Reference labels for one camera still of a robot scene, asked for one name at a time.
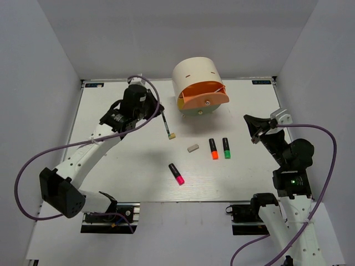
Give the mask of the green clear pen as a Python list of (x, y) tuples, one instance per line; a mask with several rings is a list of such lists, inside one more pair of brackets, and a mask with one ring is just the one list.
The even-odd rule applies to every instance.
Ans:
[(165, 130), (166, 130), (166, 133), (168, 135), (168, 138), (170, 139), (170, 130), (169, 130), (169, 127), (168, 127), (168, 123), (167, 123), (167, 120), (166, 120), (166, 117), (165, 117), (165, 114), (164, 114), (164, 111), (161, 112), (161, 116), (163, 118), (163, 122), (164, 122), (164, 126), (165, 126)]

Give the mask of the yellow drawer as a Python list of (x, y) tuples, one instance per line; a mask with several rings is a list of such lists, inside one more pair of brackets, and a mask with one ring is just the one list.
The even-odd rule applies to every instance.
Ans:
[(182, 110), (184, 107), (184, 99), (183, 98), (178, 98), (177, 99), (177, 107), (179, 110)]

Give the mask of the green highlighter marker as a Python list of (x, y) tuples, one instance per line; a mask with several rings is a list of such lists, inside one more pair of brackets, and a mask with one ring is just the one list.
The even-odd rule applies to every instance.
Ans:
[(222, 139), (222, 144), (223, 144), (225, 159), (230, 159), (231, 158), (231, 152), (230, 152), (230, 146), (229, 146), (228, 138), (224, 137)]

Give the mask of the orange highlighter marker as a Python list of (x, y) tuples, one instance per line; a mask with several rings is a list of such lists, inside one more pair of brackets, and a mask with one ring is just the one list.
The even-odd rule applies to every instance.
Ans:
[(212, 159), (213, 160), (218, 160), (219, 159), (219, 154), (218, 154), (218, 151), (217, 151), (215, 140), (213, 138), (209, 139), (209, 145), (210, 145), (210, 151), (211, 151)]

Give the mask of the orange top drawer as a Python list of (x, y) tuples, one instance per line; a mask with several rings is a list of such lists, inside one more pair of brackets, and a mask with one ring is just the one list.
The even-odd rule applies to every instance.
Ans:
[(217, 89), (223, 86), (224, 84), (218, 81), (202, 81), (189, 85), (177, 98), (184, 99), (183, 109), (228, 103), (230, 99), (226, 93), (226, 89), (223, 93), (215, 93)]

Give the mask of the pink highlighter marker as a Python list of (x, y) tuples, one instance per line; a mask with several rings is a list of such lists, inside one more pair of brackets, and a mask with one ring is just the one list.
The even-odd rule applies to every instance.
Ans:
[(175, 180), (177, 181), (177, 183), (181, 186), (185, 183), (182, 175), (180, 174), (180, 172), (177, 170), (176, 166), (173, 163), (170, 163), (168, 165), (171, 173), (173, 174)]

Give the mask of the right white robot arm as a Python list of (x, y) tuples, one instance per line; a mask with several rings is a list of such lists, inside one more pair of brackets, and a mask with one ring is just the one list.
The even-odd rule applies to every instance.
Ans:
[(314, 146), (306, 139), (286, 142), (284, 129), (295, 124), (285, 110), (268, 119), (245, 115), (244, 120), (252, 143), (261, 142), (279, 165), (272, 176), (277, 195), (257, 193), (250, 201), (251, 216), (263, 221), (278, 251), (268, 265), (326, 265), (313, 221), (320, 203), (312, 202), (306, 172)]

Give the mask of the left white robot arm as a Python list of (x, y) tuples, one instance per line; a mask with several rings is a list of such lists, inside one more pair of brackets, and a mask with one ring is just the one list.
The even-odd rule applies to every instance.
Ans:
[(44, 168), (39, 174), (42, 199), (67, 218), (78, 213), (98, 213), (105, 221), (117, 215), (116, 199), (102, 191), (80, 189), (84, 179), (102, 157), (117, 145), (137, 122), (157, 117), (163, 107), (150, 89), (130, 84), (123, 99), (116, 101), (100, 119), (89, 144), (81, 145), (54, 169)]

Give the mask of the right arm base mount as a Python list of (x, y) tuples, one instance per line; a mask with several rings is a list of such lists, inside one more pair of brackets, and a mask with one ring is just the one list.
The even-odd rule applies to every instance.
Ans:
[(225, 212), (231, 216), (232, 234), (234, 236), (264, 236), (268, 229), (258, 212), (267, 204), (278, 206), (278, 200), (272, 193), (254, 194), (250, 203), (234, 203), (226, 207)]

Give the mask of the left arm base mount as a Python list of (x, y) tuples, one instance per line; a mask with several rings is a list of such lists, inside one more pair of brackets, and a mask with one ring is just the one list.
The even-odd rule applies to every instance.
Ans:
[(118, 203), (119, 215), (97, 216), (85, 213), (81, 233), (91, 234), (133, 234), (138, 226), (140, 203)]

